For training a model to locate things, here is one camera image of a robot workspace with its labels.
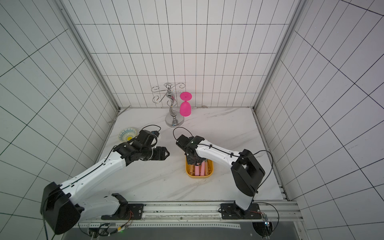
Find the purple rake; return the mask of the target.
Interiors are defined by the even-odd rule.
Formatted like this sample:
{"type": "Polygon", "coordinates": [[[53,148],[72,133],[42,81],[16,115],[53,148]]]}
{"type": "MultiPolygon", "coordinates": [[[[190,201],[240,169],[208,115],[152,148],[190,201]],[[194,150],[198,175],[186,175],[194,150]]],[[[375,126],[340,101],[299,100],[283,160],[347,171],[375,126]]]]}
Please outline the purple rake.
{"type": "Polygon", "coordinates": [[[202,162],[200,166],[200,176],[206,175],[206,162],[202,162]]]}
{"type": "Polygon", "coordinates": [[[195,166],[194,176],[200,176],[200,166],[195,166]]]}

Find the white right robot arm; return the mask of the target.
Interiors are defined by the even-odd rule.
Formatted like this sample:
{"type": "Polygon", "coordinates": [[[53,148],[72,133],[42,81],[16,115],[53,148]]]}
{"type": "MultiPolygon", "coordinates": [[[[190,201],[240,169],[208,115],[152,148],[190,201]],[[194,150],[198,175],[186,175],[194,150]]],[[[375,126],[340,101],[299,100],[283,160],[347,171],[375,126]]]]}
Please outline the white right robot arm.
{"type": "Polygon", "coordinates": [[[176,145],[184,151],[189,165],[198,166],[205,160],[210,160],[230,169],[235,185],[240,191],[235,206],[242,211],[249,209],[266,175],[255,154],[246,149],[241,152],[231,151],[214,145],[200,136],[181,135],[176,140],[176,145]]]}

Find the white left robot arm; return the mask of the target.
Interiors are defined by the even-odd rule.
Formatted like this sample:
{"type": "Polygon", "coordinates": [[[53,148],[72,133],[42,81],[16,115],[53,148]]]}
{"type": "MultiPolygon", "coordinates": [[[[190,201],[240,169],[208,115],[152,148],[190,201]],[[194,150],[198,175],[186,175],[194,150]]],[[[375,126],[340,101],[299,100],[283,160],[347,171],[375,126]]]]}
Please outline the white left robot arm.
{"type": "Polygon", "coordinates": [[[40,213],[44,226],[61,235],[83,220],[102,217],[124,220],[133,214],[129,202],[120,194],[101,197],[88,196],[89,192],[112,174],[135,161],[164,161],[169,155],[159,147],[158,131],[140,130],[138,136],[114,146],[110,153],[89,169],[61,183],[51,182],[43,191],[40,213]]]}

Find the yellow storage box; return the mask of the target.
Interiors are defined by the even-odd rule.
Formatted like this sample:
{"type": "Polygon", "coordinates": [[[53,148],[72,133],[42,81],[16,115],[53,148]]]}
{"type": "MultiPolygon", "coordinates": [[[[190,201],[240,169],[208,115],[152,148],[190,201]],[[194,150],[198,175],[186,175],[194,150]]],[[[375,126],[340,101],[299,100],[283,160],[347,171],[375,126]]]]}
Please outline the yellow storage box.
{"type": "Polygon", "coordinates": [[[190,165],[186,161],[186,173],[190,178],[203,179],[210,177],[214,172],[214,163],[206,160],[199,166],[190,165]]]}

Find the blue yellow patterned bowl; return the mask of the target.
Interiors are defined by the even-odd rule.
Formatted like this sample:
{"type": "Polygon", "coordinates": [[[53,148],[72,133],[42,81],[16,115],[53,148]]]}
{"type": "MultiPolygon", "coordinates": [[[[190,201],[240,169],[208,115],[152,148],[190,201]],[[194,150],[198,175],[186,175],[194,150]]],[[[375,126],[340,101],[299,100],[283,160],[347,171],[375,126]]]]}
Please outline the blue yellow patterned bowl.
{"type": "Polygon", "coordinates": [[[138,131],[134,127],[128,127],[120,131],[119,140],[123,142],[127,142],[138,135],[138,131]]]}

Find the chrome cup holder stand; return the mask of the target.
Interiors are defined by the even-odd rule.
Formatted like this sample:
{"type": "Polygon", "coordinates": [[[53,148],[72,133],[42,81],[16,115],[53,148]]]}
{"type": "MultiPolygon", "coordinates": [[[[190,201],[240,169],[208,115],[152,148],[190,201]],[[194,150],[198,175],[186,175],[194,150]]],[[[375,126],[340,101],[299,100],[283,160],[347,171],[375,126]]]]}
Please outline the chrome cup holder stand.
{"type": "Polygon", "coordinates": [[[164,98],[167,98],[167,105],[169,106],[169,112],[165,117],[165,122],[169,127],[176,128],[180,127],[185,120],[180,112],[177,110],[177,93],[182,93],[182,90],[186,87],[184,83],[165,83],[163,89],[159,86],[154,86],[151,88],[154,97],[152,99],[153,103],[159,104],[164,98]]]}

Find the pink plastic goblet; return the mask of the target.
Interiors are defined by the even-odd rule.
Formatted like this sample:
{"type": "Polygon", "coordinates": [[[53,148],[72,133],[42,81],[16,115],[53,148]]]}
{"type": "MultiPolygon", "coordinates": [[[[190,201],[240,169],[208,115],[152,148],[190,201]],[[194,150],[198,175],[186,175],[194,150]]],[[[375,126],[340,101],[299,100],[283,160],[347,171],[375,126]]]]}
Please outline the pink plastic goblet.
{"type": "Polygon", "coordinates": [[[183,101],[180,105],[180,114],[183,117],[188,117],[192,113],[192,107],[189,101],[192,99],[192,94],[189,92],[183,92],[180,94],[180,98],[183,101]]]}

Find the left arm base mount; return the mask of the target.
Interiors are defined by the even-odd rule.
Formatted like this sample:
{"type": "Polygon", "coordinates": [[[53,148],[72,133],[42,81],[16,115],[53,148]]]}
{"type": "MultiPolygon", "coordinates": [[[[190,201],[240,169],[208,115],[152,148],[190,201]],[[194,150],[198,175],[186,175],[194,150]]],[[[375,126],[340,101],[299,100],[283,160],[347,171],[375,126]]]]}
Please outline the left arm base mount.
{"type": "Polygon", "coordinates": [[[102,215],[102,220],[141,220],[143,215],[144,204],[129,203],[122,195],[118,193],[112,194],[114,200],[119,202],[119,207],[113,214],[102,215]]]}

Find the aluminium front rail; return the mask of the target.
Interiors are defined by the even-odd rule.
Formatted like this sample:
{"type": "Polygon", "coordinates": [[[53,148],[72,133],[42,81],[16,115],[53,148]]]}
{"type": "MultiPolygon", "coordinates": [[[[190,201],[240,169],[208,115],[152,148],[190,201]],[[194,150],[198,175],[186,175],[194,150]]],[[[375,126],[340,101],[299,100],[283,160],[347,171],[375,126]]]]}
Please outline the aluminium front rail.
{"type": "Polygon", "coordinates": [[[274,227],[285,222],[303,222],[296,202],[256,201],[263,214],[261,220],[223,220],[219,213],[221,204],[232,202],[135,202],[144,204],[141,220],[102,220],[93,218],[80,221],[75,228],[83,230],[108,229],[110,232],[129,228],[213,227],[239,229],[241,223],[272,223],[274,227]]]}

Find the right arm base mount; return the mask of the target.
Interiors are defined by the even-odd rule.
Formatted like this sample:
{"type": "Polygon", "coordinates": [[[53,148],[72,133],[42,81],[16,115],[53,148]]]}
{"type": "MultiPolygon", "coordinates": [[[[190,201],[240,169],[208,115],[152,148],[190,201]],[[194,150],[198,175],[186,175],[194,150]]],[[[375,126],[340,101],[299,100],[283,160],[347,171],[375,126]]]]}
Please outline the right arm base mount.
{"type": "Polygon", "coordinates": [[[243,210],[235,203],[221,204],[219,213],[223,220],[261,220],[263,214],[258,204],[251,204],[247,210],[243,210]]]}

